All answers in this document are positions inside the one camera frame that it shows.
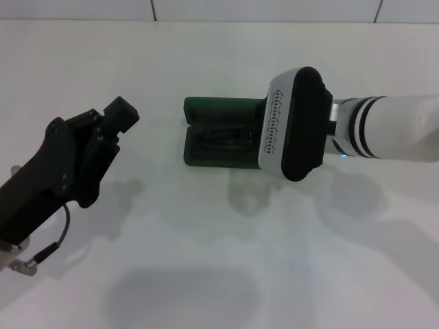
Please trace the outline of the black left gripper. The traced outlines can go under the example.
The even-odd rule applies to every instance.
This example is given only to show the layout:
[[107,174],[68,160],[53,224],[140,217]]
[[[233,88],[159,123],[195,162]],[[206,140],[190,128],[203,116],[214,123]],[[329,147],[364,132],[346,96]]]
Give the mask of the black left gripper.
[[119,152],[118,133],[139,119],[121,96],[103,114],[90,110],[68,120],[55,118],[36,154],[1,187],[1,240],[21,244],[69,201],[91,206]]

